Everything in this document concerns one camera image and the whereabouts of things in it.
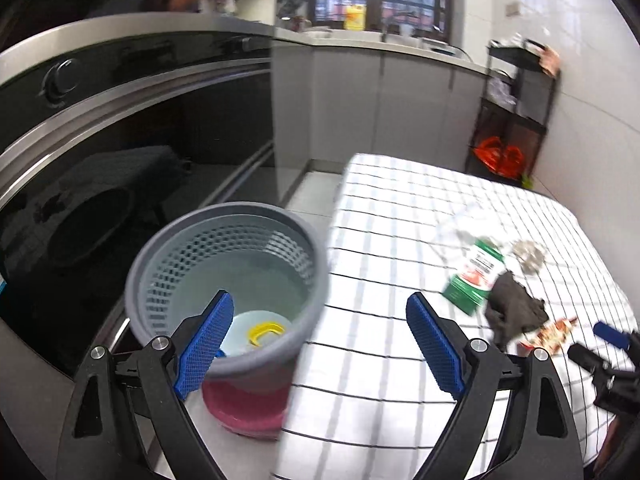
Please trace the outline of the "dark brown cloth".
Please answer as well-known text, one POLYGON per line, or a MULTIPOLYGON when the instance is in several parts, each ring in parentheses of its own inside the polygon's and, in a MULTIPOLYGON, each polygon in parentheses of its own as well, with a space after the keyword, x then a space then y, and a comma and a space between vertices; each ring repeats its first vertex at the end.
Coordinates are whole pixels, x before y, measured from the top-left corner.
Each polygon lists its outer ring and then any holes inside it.
POLYGON ((492 342, 500 351, 516 337, 538 330, 549 321, 544 300, 530 296, 511 271, 501 273, 492 286, 485 318, 494 334, 492 342))

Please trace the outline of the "red white snack wrapper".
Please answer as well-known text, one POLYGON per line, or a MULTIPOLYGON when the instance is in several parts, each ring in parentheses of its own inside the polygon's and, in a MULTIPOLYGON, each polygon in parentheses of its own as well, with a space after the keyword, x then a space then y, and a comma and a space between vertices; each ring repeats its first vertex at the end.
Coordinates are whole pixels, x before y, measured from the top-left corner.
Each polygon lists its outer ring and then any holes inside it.
POLYGON ((578 317, 560 318, 544 327, 541 327, 536 334, 518 343, 518 355, 528 356, 535 349, 542 349, 550 356, 558 354, 566 343, 568 336, 574 330, 578 322, 578 317))

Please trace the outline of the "grey kitchen cabinets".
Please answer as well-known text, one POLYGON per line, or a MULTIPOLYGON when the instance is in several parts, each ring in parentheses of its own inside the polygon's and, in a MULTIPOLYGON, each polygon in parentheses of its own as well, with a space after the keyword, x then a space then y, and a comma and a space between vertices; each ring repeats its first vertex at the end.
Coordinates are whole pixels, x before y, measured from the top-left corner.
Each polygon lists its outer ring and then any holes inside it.
POLYGON ((484 67, 375 32, 277 29, 271 55, 274 154, 296 174, 339 172, 358 153, 460 171, 484 67))

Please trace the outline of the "green white medicine box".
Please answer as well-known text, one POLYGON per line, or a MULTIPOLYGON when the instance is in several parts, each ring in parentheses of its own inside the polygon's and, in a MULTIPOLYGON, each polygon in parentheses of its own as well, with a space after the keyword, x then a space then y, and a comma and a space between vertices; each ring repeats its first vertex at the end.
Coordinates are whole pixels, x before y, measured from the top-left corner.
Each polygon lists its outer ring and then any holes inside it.
POLYGON ((488 299, 500 274, 506 270, 501 252, 479 238, 442 291, 448 301, 467 315, 473 315, 488 299))

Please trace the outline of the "black built-in oven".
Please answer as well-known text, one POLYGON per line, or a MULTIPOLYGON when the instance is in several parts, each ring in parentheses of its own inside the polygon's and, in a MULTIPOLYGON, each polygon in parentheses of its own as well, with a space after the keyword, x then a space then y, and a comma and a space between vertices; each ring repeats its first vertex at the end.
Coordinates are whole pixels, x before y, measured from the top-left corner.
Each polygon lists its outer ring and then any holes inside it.
POLYGON ((187 212, 279 201, 270 27, 119 15, 1 55, 1 317, 66 376, 140 248, 187 212))

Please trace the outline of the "grey perforated trash basket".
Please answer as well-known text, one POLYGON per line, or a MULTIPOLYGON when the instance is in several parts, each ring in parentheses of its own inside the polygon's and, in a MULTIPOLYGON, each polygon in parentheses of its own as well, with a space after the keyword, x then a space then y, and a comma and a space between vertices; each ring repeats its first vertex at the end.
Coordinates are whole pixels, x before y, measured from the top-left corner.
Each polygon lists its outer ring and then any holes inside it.
POLYGON ((326 302, 329 266, 314 229, 276 206, 235 202, 185 214, 134 259, 124 305, 140 344, 170 335, 224 290, 233 326, 210 379, 248 377, 293 362, 326 302))

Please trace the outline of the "black metal shelf rack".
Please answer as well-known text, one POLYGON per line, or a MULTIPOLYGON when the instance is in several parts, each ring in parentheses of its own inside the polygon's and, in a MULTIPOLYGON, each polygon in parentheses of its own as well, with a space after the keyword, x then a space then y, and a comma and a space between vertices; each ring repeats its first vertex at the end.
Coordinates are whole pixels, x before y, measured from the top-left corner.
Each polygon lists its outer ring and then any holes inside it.
POLYGON ((480 108, 468 142, 463 171, 474 177, 530 190, 533 173, 546 140, 561 81, 560 60, 556 53, 539 41, 514 36, 509 41, 492 40, 487 47, 480 108), (498 77, 510 86, 516 99, 514 110, 506 110, 487 99, 487 84, 498 77), (473 154, 480 142, 498 136, 525 155, 521 180, 496 176, 473 154))

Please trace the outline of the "yellow detergent bottle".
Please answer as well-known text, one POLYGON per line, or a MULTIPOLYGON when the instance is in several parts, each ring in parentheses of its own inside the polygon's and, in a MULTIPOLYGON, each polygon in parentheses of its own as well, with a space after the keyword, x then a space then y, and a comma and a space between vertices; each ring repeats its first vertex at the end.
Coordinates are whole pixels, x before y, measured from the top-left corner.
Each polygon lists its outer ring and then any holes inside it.
POLYGON ((345 8, 343 27, 353 32, 363 32, 366 29, 367 7, 364 4, 349 4, 345 8))

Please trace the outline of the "checkered paper ball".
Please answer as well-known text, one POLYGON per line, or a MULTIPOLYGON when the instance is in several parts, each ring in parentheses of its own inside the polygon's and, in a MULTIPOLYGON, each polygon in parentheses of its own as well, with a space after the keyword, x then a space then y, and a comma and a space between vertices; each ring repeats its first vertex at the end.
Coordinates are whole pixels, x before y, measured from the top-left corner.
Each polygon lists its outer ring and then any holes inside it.
POLYGON ((512 255, 524 274, 538 274, 546 260, 546 250, 531 240, 518 240, 512 245, 512 255))

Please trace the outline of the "red plastic bag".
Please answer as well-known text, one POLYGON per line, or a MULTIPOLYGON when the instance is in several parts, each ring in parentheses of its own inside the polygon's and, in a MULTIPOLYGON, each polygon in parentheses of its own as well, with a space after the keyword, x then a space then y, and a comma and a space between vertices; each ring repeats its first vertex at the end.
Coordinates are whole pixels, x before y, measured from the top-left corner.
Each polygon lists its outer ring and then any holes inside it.
POLYGON ((472 148, 473 154, 496 176, 521 180, 525 155, 520 148, 504 144, 498 136, 490 136, 472 148))

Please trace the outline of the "clear plastic bag on shelf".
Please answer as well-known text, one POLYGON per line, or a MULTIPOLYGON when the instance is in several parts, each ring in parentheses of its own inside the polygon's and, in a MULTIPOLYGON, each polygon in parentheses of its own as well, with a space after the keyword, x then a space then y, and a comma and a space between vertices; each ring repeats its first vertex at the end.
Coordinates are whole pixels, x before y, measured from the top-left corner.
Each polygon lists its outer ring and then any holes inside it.
POLYGON ((516 99, 511 94, 510 86, 498 77, 489 79, 487 99, 506 110, 514 110, 516 107, 516 99))

